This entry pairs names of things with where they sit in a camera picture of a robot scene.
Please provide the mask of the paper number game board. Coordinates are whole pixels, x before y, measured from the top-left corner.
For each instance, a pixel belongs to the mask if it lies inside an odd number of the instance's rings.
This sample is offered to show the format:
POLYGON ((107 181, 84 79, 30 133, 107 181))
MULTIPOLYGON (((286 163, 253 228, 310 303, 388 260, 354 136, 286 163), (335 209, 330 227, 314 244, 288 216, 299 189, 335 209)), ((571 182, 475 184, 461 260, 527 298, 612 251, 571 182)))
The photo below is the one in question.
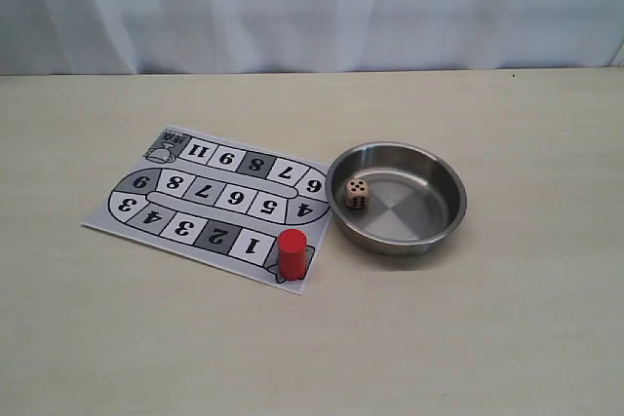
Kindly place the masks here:
POLYGON ((278 236, 307 239, 312 263, 330 225, 328 167, 213 135, 165 127, 83 226, 294 294, 278 236))

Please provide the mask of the white curtain backdrop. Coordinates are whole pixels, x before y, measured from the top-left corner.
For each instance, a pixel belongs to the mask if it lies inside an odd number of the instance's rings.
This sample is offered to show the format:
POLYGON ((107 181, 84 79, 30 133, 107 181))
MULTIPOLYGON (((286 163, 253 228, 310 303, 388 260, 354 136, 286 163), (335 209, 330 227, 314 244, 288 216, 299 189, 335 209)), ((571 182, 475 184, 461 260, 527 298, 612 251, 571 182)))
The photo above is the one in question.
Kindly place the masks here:
POLYGON ((1 0, 5 75, 622 61, 623 0, 1 0))

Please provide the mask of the red cylinder game piece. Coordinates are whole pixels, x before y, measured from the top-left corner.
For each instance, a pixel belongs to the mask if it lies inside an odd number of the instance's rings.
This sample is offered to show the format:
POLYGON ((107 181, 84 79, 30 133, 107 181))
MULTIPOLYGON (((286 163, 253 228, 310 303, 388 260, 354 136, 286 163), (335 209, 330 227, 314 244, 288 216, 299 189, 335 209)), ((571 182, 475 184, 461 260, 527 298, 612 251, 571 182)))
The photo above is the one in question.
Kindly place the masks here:
POLYGON ((287 281, 304 277, 306 271, 306 235, 298 229, 287 229, 277 237, 278 272, 287 281))

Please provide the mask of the beige wooden die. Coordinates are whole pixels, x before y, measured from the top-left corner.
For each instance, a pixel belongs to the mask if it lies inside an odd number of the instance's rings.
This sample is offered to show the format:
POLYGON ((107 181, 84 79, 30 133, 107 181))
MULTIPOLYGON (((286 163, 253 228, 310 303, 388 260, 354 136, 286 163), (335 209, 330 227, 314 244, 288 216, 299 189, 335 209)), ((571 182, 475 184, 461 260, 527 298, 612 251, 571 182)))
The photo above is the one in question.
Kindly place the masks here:
POLYGON ((362 178, 351 178, 345 183, 345 204, 349 208, 364 209, 369 200, 369 186, 362 178))

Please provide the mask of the stainless steel round bowl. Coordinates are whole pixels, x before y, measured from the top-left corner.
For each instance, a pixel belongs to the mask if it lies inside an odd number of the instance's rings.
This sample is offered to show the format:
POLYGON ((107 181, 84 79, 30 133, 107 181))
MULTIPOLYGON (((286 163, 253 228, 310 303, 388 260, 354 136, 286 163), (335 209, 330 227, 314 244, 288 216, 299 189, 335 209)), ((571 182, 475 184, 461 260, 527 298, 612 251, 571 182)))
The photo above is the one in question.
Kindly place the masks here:
POLYGON ((423 254, 462 222, 467 191, 441 157, 395 141, 367 142, 342 152, 330 165, 325 191, 334 224, 354 246, 375 254, 423 254), (345 183, 362 178, 370 200, 364 209, 345 204, 345 183))

